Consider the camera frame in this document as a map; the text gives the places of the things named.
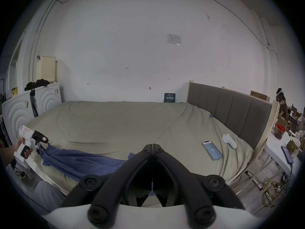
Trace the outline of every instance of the phone screen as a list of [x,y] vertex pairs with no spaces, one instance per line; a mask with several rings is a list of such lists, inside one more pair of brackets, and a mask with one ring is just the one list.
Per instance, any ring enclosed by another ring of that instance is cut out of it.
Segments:
[[215,145],[212,142],[202,143],[202,145],[208,151],[208,153],[210,154],[213,160],[218,160],[222,158],[222,154],[218,151],[218,149],[215,147]]

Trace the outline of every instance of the floor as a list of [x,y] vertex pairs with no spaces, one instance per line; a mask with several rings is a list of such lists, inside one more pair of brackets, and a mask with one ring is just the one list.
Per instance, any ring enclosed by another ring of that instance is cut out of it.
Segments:
[[[263,150],[263,152],[258,157],[258,159],[256,161],[253,161],[249,165],[249,167],[247,167],[246,170],[252,172],[253,174],[256,174],[263,166],[267,156],[268,156],[268,153],[265,150]],[[275,174],[277,174],[278,172],[279,172],[279,167],[277,166],[276,162],[273,161],[256,176],[261,181],[263,181],[263,180],[265,180],[265,178],[270,178],[270,177],[274,176]],[[243,172],[241,180],[243,180],[247,177],[248,176]],[[282,174],[276,176],[272,180],[279,182],[281,180],[281,177],[282,177]],[[257,186],[254,184],[254,182],[251,181],[250,184],[245,187],[245,185],[247,183],[249,183],[249,181],[250,181],[250,179],[245,179],[237,187],[234,188],[234,185],[237,184],[239,182],[239,180],[240,180],[240,176],[232,184],[230,184],[230,187],[232,187],[234,189],[235,193],[237,193],[238,191],[240,191],[242,189],[242,191],[237,196],[241,200],[241,202],[244,205],[244,207],[246,208],[246,210],[253,215],[255,214],[255,216],[258,216],[258,217],[268,217],[272,212],[274,212],[275,208],[283,200],[283,197],[285,196],[285,193],[288,190],[288,189],[284,190],[283,192],[281,192],[279,194],[277,199],[273,200],[273,203],[274,203],[273,207],[270,207],[270,206],[264,207],[263,203],[262,203],[262,191],[260,191],[257,188]]]

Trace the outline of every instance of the paper notice on wall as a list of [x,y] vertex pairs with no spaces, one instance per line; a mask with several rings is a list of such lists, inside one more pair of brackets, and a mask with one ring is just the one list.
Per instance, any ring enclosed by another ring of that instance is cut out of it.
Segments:
[[177,35],[173,35],[173,34],[167,34],[167,42],[177,44],[177,45],[181,45],[181,36],[177,36]]

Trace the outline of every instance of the white cabinet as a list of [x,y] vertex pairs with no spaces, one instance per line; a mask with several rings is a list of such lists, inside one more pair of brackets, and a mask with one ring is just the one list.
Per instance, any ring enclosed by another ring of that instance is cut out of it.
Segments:
[[2,115],[6,131],[12,144],[19,138],[19,128],[34,119],[30,91],[10,98],[2,104]]
[[59,82],[35,88],[35,98],[38,115],[61,104]]

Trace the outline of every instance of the smartphone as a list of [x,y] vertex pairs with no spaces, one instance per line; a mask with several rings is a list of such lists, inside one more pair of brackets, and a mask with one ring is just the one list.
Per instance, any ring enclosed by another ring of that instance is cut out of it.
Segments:
[[291,154],[290,154],[288,148],[285,147],[285,146],[281,146],[281,148],[282,148],[282,150],[283,150],[283,152],[284,152],[284,155],[285,155],[285,157],[286,157],[287,163],[290,164],[290,165],[292,165],[292,164],[293,164],[293,159],[292,159],[292,157],[291,157]]
[[218,160],[222,158],[222,154],[218,151],[218,149],[215,147],[215,145],[211,142],[203,142],[202,146],[205,148],[205,150],[208,152],[212,160]]

